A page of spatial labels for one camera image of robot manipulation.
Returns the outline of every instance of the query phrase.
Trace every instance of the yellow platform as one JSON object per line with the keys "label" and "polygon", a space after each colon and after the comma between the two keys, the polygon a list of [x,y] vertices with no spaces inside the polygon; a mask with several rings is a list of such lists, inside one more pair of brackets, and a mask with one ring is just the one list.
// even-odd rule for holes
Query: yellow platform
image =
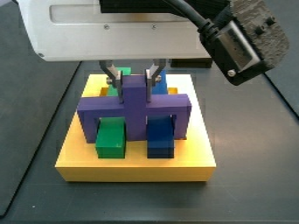
{"label": "yellow platform", "polygon": [[[92,74],[82,96],[98,96],[106,86],[105,75]],[[207,181],[216,168],[211,143],[189,75],[167,75],[167,85],[188,94],[192,110],[187,140],[175,141],[175,157],[148,159],[145,141],[126,142],[125,159],[98,159],[94,144],[85,142],[80,119],[74,114],[61,146],[56,169],[65,181],[164,182]]]}

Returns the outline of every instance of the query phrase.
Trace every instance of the dark blue block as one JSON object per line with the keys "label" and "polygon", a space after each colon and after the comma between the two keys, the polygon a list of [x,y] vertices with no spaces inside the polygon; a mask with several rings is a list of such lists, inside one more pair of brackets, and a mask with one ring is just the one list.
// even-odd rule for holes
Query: dark blue block
{"label": "dark blue block", "polygon": [[169,116],[153,116],[146,119],[146,157],[173,157],[173,126]]}
{"label": "dark blue block", "polygon": [[154,154],[150,154],[150,155],[146,155],[146,158],[173,158],[173,154],[165,154],[165,155],[154,155]]}

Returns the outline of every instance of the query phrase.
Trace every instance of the purple block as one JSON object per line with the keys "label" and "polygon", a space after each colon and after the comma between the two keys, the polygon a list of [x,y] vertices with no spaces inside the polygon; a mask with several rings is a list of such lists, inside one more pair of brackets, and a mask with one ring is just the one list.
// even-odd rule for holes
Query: purple block
{"label": "purple block", "polygon": [[125,139],[145,140],[145,77],[124,76],[122,97],[125,106]]}
{"label": "purple block", "polygon": [[173,138],[185,138],[189,115],[192,110],[187,94],[156,94],[152,101],[145,100],[145,77],[124,76],[124,104],[118,104],[117,96],[85,97],[78,101],[77,113],[81,128],[89,144],[96,142],[98,118],[125,118],[125,139],[145,140],[145,117],[172,116]]}
{"label": "purple block", "polygon": [[173,138],[185,138],[192,104],[187,94],[152,95],[146,103],[146,116],[173,116]]}
{"label": "purple block", "polygon": [[78,120],[88,144],[97,138],[98,118],[124,116],[124,105],[114,96],[80,98],[77,106]]}

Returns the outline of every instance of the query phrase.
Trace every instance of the gray surface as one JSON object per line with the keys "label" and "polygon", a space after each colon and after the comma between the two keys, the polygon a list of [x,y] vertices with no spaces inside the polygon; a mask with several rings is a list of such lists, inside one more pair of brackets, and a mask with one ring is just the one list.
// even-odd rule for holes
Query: gray surface
{"label": "gray surface", "polygon": [[279,67],[267,73],[275,83],[281,95],[291,104],[293,111],[299,115],[299,1],[296,0],[265,0],[265,4],[273,12],[280,25],[284,28],[291,48]]}
{"label": "gray surface", "polygon": [[[138,73],[150,61],[124,64]],[[94,70],[84,63],[76,74],[4,221],[299,221],[297,120],[263,76],[233,87],[216,67],[168,71],[196,75],[217,162],[211,181],[65,183],[53,165]]]}
{"label": "gray surface", "polygon": [[4,4],[8,4],[10,2],[10,0],[0,0],[0,6],[2,6]]}
{"label": "gray surface", "polygon": [[78,63],[45,63],[34,55],[14,3],[0,8],[0,33],[1,216]]}

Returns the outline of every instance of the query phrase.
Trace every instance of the blue block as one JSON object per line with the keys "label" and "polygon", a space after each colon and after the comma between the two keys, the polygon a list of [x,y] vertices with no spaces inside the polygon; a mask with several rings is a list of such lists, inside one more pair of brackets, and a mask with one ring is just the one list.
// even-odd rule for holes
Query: blue block
{"label": "blue block", "polygon": [[146,157],[173,157],[173,126],[169,116],[153,116],[146,119]]}
{"label": "blue block", "polygon": [[152,95],[167,95],[168,94],[164,70],[160,72],[160,75],[161,75],[161,81],[154,84],[154,86],[152,88]]}

